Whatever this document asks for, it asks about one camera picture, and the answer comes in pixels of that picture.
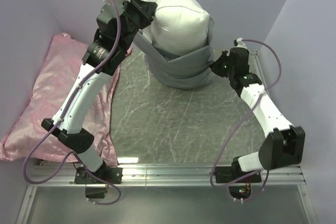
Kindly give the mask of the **white pillow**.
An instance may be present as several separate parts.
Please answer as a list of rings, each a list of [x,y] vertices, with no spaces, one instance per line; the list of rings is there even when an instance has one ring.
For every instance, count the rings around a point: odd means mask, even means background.
[[[178,57],[208,45],[210,14],[196,0],[142,1],[157,4],[150,36],[160,53]]]

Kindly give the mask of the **grey satin pillowcase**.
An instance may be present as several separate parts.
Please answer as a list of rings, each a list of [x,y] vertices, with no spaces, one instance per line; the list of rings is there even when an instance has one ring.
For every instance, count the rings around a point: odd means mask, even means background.
[[[207,45],[187,55],[172,58],[162,50],[157,50],[144,36],[138,32],[133,40],[145,54],[145,62],[156,80],[170,88],[193,89],[209,85],[212,82],[210,65],[214,63],[214,51],[211,40],[214,32],[212,18],[207,26]]]

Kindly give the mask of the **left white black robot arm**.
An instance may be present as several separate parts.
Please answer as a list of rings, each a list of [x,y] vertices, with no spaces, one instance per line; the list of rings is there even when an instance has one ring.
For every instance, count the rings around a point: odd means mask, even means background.
[[[79,157],[93,183],[105,179],[106,163],[94,147],[94,136],[82,127],[83,122],[97,94],[126,58],[138,31],[153,22],[157,7],[155,2],[127,0],[116,11],[105,4],[97,16],[98,29],[83,56],[76,82],[59,111],[41,123]]]

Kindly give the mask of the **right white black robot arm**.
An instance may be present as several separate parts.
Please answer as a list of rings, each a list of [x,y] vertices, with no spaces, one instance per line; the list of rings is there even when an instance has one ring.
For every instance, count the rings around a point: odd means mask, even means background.
[[[249,71],[249,51],[234,47],[225,50],[210,66],[211,71],[229,79],[230,86],[250,107],[265,135],[259,151],[237,157],[232,178],[243,182],[254,170],[273,170],[302,161],[305,131],[294,126],[275,106],[260,78]]]

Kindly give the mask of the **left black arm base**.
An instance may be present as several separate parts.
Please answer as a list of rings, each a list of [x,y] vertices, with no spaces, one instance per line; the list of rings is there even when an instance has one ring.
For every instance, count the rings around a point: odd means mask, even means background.
[[[118,192],[116,200],[120,199],[121,190],[116,185],[122,182],[123,169],[121,167],[107,167],[103,164],[94,173],[88,172],[83,165],[75,167],[75,169],[74,183],[86,186],[85,197],[89,201],[104,199],[110,187],[113,187]]]

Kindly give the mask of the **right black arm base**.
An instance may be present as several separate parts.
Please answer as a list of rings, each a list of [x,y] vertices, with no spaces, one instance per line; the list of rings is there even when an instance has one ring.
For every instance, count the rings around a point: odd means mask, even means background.
[[[252,184],[262,182],[260,172],[242,172],[231,166],[216,166],[210,176],[213,185],[226,185],[233,200],[240,202],[252,199]]]

